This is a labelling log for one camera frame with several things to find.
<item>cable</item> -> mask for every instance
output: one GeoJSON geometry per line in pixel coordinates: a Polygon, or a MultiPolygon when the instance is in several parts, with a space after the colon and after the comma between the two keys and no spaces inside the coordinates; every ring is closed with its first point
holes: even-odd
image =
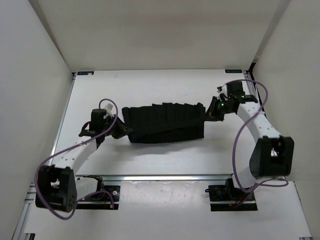
{"type": "Polygon", "coordinates": [[[255,119],[261,112],[261,110],[264,108],[264,106],[266,105],[267,103],[267,100],[268,100],[268,97],[269,97],[269,92],[268,92],[268,89],[265,85],[263,85],[261,82],[258,82],[258,81],[254,81],[254,80],[249,80],[249,79],[237,79],[237,80],[232,80],[232,81],[229,81],[227,82],[226,84],[230,84],[230,83],[234,83],[234,82],[251,82],[251,83],[255,83],[255,84],[258,84],[260,85],[261,87],[263,87],[264,91],[265,91],[265,99],[263,101],[263,103],[261,104],[261,106],[259,107],[259,109],[257,110],[257,112],[252,116],[250,117],[247,121],[244,122],[244,124],[240,127],[238,133],[236,134],[235,136],[235,139],[234,139],[234,142],[233,142],[233,148],[232,148],[232,168],[233,168],[233,173],[234,173],[234,178],[236,180],[236,183],[238,184],[239,188],[241,189],[242,192],[244,193],[247,193],[248,196],[250,195],[250,193],[253,193],[254,190],[257,189],[257,187],[259,186],[265,186],[265,187],[277,187],[277,188],[280,188],[280,187],[285,187],[289,184],[289,182],[285,179],[282,179],[282,178],[277,178],[278,180],[280,181],[285,181],[286,183],[283,184],[283,185],[272,185],[272,184],[264,184],[265,182],[268,182],[268,181],[271,181],[271,180],[274,180],[274,179],[268,179],[268,180],[264,180],[260,183],[255,183],[252,187],[250,187],[249,189],[245,189],[241,183],[240,183],[240,180],[239,180],[239,177],[238,177],[238,173],[237,173],[237,168],[236,168],[236,149],[237,149],[237,143],[238,143],[238,140],[239,140],[239,137],[240,137],[240,134],[242,133],[242,131],[244,130],[244,128],[253,120],[255,119]]]}
{"type": "MultiPolygon", "coordinates": [[[[68,152],[68,151],[70,151],[70,150],[73,150],[73,149],[75,149],[75,148],[77,148],[77,147],[79,147],[79,146],[81,146],[81,145],[85,145],[85,144],[87,144],[87,143],[89,143],[89,142],[91,142],[91,141],[93,141],[93,140],[95,140],[95,139],[97,139],[97,138],[105,135],[106,133],[108,133],[108,132],[113,128],[113,126],[115,125],[115,123],[116,123],[116,121],[117,121],[117,118],[118,118],[118,113],[119,113],[118,106],[116,105],[116,103],[115,103],[113,100],[108,99],[108,98],[104,98],[104,99],[102,99],[102,100],[99,102],[99,108],[100,108],[101,103],[102,103],[103,101],[109,101],[109,102],[111,102],[111,103],[114,105],[114,107],[115,107],[115,115],[114,115],[114,119],[113,119],[113,122],[111,123],[110,127],[109,127],[106,131],[98,134],[97,136],[94,136],[94,137],[92,137],[92,138],[90,138],[90,139],[88,139],[88,140],[86,140],[86,141],[84,141],[84,142],[81,142],[81,143],[75,144],[75,145],[73,145],[73,146],[70,146],[70,147],[68,147],[68,148],[66,148],[66,149],[64,149],[64,150],[61,150],[61,151],[59,151],[59,152],[57,152],[57,153],[55,153],[55,154],[47,157],[45,160],[43,160],[43,161],[39,164],[39,166],[37,167],[37,169],[36,169],[36,171],[35,171],[35,174],[34,174],[34,186],[35,186],[35,190],[36,190],[37,196],[38,196],[38,198],[40,199],[40,201],[42,202],[42,204],[43,204],[53,215],[55,215],[55,216],[58,217],[59,219],[68,220],[68,219],[72,218],[72,216],[75,214],[75,210],[76,210],[76,206],[77,206],[77,205],[75,205],[72,213],[71,213],[69,216],[62,216],[62,215],[58,214],[58,213],[47,203],[47,201],[45,200],[44,196],[43,196],[43,195],[41,194],[41,192],[40,192],[39,185],[38,185],[38,175],[39,175],[40,168],[41,168],[43,165],[45,165],[46,162],[49,161],[50,159],[52,159],[52,158],[54,158],[54,157],[56,157],[56,156],[58,156],[58,155],[60,155],[60,154],[63,154],[63,153],[65,153],[65,152],[68,152]]],[[[111,194],[110,194],[108,191],[105,191],[105,190],[96,191],[96,192],[90,193],[89,195],[85,196],[85,198],[90,197],[90,196],[93,196],[93,195],[98,194],[98,193],[102,193],[102,192],[109,195],[110,201],[111,201],[111,204],[112,204],[112,207],[113,207],[113,209],[114,209],[114,201],[113,201],[113,199],[112,199],[111,194]]]]}

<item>black cloth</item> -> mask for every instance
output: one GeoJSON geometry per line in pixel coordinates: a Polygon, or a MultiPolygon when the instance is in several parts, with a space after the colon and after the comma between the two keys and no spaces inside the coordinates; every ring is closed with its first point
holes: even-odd
{"type": "Polygon", "coordinates": [[[152,106],[124,107],[124,123],[133,129],[131,143],[159,144],[204,138],[205,107],[162,103],[152,106]]]}

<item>white wall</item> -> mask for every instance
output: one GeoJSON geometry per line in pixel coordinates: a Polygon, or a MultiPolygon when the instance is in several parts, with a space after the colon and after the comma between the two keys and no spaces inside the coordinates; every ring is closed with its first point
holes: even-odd
{"type": "Polygon", "coordinates": [[[72,74],[27,0],[0,5],[0,239],[11,239],[50,153],[72,74]]]}
{"type": "Polygon", "coordinates": [[[269,89],[267,117],[295,141],[291,179],[311,232],[320,239],[319,0],[291,1],[254,68],[254,77],[269,89]]]}
{"type": "Polygon", "coordinates": [[[279,0],[38,2],[75,72],[247,70],[279,0]]]}

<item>purple cable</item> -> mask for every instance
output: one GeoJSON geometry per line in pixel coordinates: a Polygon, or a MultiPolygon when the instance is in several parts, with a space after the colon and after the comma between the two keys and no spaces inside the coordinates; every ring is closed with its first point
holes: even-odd
{"type": "MultiPolygon", "coordinates": [[[[65,153],[65,152],[68,152],[68,151],[70,151],[70,150],[73,150],[73,149],[75,149],[75,148],[77,148],[77,147],[79,147],[79,146],[81,146],[81,145],[87,144],[87,143],[89,143],[89,142],[91,142],[91,141],[93,141],[93,140],[95,140],[95,139],[97,139],[97,138],[105,135],[106,133],[108,133],[108,132],[112,129],[112,127],[115,125],[115,123],[116,123],[116,121],[117,121],[117,118],[118,118],[118,113],[119,113],[118,107],[117,107],[116,103],[115,103],[113,100],[108,99],[108,98],[104,98],[104,99],[102,99],[102,100],[99,102],[99,108],[101,108],[101,103],[102,103],[103,101],[109,101],[109,102],[111,102],[111,103],[114,105],[114,107],[115,107],[115,117],[114,117],[113,122],[111,123],[110,127],[109,127],[106,131],[98,134],[97,136],[95,136],[95,137],[93,137],[93,138],[90,138],[90,139],[88,139],[88,140],[86,140],[86,141],[84,141],[84,142],[81,142],[81,143],[78,143],[78,144],[73,145],[73,146],[71,146],[71,147],[68,147],[68,148],[66,148],[66,149],[64,149],[64,150],[61,150],[61,151],[59,151],[59,152],[57,152],[57,153],[55,153],[55,154],[47,157],[45,160],[43,160],[43,161],[39,164],[39,166],[37,167],[37,169],[36,169],[36,171],[35,171],[35,174],[34,174],[34,186],[35,186],[35,190],[36,190],[37,196],[38,196],[38,198],[40,199],[40,201],[42,202],[42,204],[43,204],[53,215],[55,215],[55,216],[58,217],[59,219],[68,220],[68,219],[72,218],[72,216],[75,214],[76,206],[77,206],[77,205],[74,206],[74,209],[73,209],[72,213],[71,213],[69,216],[61,216],[60,214],[58,214],[58,213],[47,203],[47,201],[45,200],[44,196],[43,196],[43,195],[41,194],[41,192],[40,192],[39,185],[38,185],[38,174],[39,174],[40,168],[41,168],[43,165],[45,165],[48,160],[50,160],[50,159],[52,159],[52,158],[54,158],[54,157],[56,157],[56,156],[58,156],[58,155],[60,155],[60,154],[63,154],[63,153],[65,153]]],[[[112,199],[111,194],[110,194],[108,191],[99,190],[99,191],[96,191],[96,192],[93,192],[93,193],[88,194],[87,196],[85,196],[85,198],[90,197],[90,196],[93,196],[93,195],[96,195],[96,194],[98,194],[98,193],[106,193],[106,194],[108,194],[109,197],[110,197],[110,201],[111,201],[112,207],[114,208],[114,201],[113,201],[113,199],[112,199]]]]}
{"type": "Polygon", "coordinates": [[[259,107],[259,109],[257,110],[257,112],[252,116],[250,117],[247,121],[244,122],[244,124],[240,127],[238,133],[236,134],[235,136],[235,139],[234,139],[234,142],[233,142],[233,148],[232,148],[232,168],[233,168],[233,173],[234,173],[234,178],[235,178],[235,181],[236,183],[238,184],[239,188],[241,189],[242,192],[244,193],[247,193],[247,194],[250,194],[250,193],[253,193],[254,190],[256,190],[257,187],[259,186],[265,186],[265,187],[285,187],[289,184],[289,182],[285,179],[282,179],[282,178],[277,178],[278,180],[280,181],[286,181],[285,184],[283,185],[271,185],[271,184],[264,184],[265,182],[268,182],[268,181],[271,181],[271,180],[274,180],[274,179],[268,179],[268,180],[264,180],[260,183],[256,183],[254,184],[253,186],[251,186],[249,189],[246,189],[244,188],[241,183],[240,183],[240,180],[239,180],[239,177],[238,177],[238,174],[237,174],[237,168],[236,168],[236,149],[237,149],[237,143],[238,143],[238,140],[239,140],[239,137],[240,137],[240,134],[242,133],[242,131],[244,130],[244,128],[253,120],[255,119],[259,114],[260,114],[260,111],[264,108],[264,106],[266,105],[267,103],[267,100],[268,100],[268,97],[269,97],[269,92],[268,92],[268,89],[265,85],[263,85],[261,82],[258,82],[258,81],[254,81],[254,80],[248,80],[248,79],[238,79],[238,80],[232,80],[232,81],[229,81],[227,82],[226,84],[230,84],[230,83],[234,83],[234,82],[251,82],[251,83],[255,83],[255,84],[258,84],[260,85],[261,87],[263,87],[264,91],[265,91],[265,99],[263,101],[263,103],[261,104],[261,106],[259,107]]]}

